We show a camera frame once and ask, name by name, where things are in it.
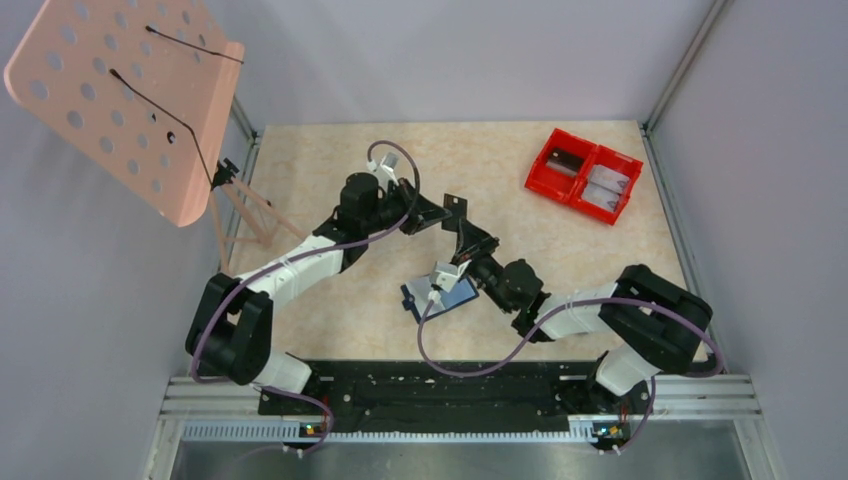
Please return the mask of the black credit card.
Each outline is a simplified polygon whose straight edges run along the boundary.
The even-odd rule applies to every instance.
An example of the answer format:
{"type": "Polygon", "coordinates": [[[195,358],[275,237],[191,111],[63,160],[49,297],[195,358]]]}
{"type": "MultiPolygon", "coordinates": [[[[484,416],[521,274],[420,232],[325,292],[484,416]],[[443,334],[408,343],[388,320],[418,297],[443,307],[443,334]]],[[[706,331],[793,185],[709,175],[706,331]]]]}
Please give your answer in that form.
{"type": "Polygon", "coordinates": [[[555,148],[548,155],[545,165],[551,170],[574,178],[580,173],[584,163],[584,157],[555,148]]]}
{"type": "Polygon", "coordinates": [[[460,221],[467,216],[468,200],[445,193],[443,196],[443,208],[450,212],[450,217],[442,221],[442,229],[449,232],[457,232],[460,221]]]}

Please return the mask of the blue leather card holder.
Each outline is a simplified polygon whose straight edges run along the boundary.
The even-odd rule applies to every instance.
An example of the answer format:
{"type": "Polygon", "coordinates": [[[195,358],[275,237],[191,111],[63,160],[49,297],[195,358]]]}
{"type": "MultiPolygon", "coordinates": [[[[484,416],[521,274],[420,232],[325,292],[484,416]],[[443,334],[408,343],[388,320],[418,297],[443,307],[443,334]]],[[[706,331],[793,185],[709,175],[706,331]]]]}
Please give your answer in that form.
{"type": "MultiPolygon", "coordinates": [[[[428,276],[420,276],[405,282],[400,286],[402,294],[401,305],[409,312],[416,323],[420,323],[422,314],[429,301],[432,290],[428,276]]],[[[477,288],[469,279],[459,281],[450,291],[440,290],[438,298],[430,308],[427,318],[432,319],[458,309],[480,296],[477,288]]]]}

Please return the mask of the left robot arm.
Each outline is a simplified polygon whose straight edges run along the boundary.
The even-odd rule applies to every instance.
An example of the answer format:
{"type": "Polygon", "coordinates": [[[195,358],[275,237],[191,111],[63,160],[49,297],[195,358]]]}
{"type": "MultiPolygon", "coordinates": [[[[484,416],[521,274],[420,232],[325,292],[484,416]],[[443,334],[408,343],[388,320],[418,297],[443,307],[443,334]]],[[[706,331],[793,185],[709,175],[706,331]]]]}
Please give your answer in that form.
{"type": "Polygon", "coordinates": [[[371,243],[394,231],[414,235],[451,216],[405,178],[381,186],[373,174],[350,175],[330,217],[288,254],[246,274],[210,278],[185,340],[191,377],[279,390],[295,412],[314,410],[321,388],[310,379],[311,367],[271,346],[275,313],[347,270],[371,243]]]}

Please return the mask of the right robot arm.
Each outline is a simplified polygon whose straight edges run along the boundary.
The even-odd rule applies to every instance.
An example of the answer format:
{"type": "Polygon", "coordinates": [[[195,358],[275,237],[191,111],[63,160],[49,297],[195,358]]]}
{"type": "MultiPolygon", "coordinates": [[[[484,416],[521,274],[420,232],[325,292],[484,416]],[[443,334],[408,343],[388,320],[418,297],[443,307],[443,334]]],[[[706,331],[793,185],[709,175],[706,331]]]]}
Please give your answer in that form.
{"type": "Polygon", "coordinates": [[[465,218],[445,220],[456,235],[449,271],[472,280],[529,343],[584,333],[613,333],[622,343],[598,360],[586,385],[589,404],[612,412],[642,381],[660,372],[686,375],[713,317],[700,297],[643,264],[624,268],[601,286],[554,295],[523,259],[505,265],[493,256],[496,237],[465,218]]]}

